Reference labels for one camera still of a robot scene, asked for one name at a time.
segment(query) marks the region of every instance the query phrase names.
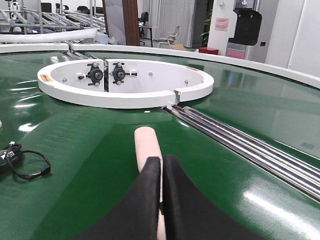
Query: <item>red box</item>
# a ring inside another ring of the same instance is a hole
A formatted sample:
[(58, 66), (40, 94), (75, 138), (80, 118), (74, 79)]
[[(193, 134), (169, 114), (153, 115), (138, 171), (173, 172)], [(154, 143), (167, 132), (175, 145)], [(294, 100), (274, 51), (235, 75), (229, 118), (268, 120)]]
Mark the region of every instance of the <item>red box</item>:
[(203, 54), (214, 54), (214, 55), (218, 55), (219, 50), (215, 49), (215, 48), (210, 48), (210, 47), (199, 47), (199, 53), (203, 53)]

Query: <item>black cable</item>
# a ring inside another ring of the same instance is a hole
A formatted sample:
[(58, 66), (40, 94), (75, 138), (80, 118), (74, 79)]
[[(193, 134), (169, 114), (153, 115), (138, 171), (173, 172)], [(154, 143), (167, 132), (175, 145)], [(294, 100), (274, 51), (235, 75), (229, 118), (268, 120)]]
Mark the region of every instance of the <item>black cable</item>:
[[(6, 153), (5, 153), (5, 159), (7, 161), (7, 163), (9, 164), (9, 166), (11, 167), (11, 169), (13, 170), (13, 172), (20, 178), (22, 179), (26, 179), (26, 180), (31, 180), (31, 179), (35, 179), (37, 177), (40, 177), (40, 176), (44, 176), (46, 175), (47, 173), (50, 173), (51, 171), (51, 164), (50, 164), (50, 161), (49, 159), (44, 155), (42, 154), (41, 152), (38, 152), (38, 151), (33, 151), (33, 150), (24, 150), (24, 151), (19, 151), (18, 153), (14, 153), (13, 151), (17, 151), (21, 149), (21, 144), (19, 143), (10, 143), (5, 149), (7, 149)], [(27, 174), (27, 173), (20, 173), (17, 171), (17, 169), (13, 166), (12, 164), (12, 159), (18, 157), (19, 155), (23, 155), (25, 153), (32, 153), (32, 154), (36, 154), (36, 155), (39, 155), (41, 156), (45, 162), (47, 163), (47, 165), (42, 168), (40, 171), (36, 172), (36, 173), (33, 173), (33, 174)]]

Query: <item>curtain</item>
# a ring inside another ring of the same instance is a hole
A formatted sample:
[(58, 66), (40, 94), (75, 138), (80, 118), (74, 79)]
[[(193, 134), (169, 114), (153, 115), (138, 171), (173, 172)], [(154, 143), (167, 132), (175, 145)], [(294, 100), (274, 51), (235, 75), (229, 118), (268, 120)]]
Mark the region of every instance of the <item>curtain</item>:
[[(167, 37), (168, 32), (174, 32), (180, 25), (175, 43), (187, 48), (192, 47), (195, 9), (196, 0), (142, 0), (142, 12), (149, 13), (146, 25), (158, 27), (152, 31), (153, 39)], [(144, 32), (149, 38), (149, 31)]]

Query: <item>cable connector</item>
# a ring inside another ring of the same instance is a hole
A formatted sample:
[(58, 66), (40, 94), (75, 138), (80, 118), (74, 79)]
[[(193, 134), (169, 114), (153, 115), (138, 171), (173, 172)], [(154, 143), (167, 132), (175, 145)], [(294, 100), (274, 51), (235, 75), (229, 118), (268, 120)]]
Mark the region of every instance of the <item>cable connector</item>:
[(40, 172), (41, 172), (40, 173), (41, 176), (44, 176), (44, 175), (50, 173), (51, 172), (51, 166), (50, 165), (45, 166), (44, 168), (42, 168), (40, 170)]

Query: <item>pink box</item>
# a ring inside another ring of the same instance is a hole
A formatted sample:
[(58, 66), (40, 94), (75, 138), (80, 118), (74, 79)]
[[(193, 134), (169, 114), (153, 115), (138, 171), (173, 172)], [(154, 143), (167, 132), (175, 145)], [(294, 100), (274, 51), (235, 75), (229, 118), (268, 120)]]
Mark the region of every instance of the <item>pink box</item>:
[(226, 56), (237, 58), (237, 59), (244, 59), (245, 53), (246, 53), (245, 51), (228, 48), (226, 51)]

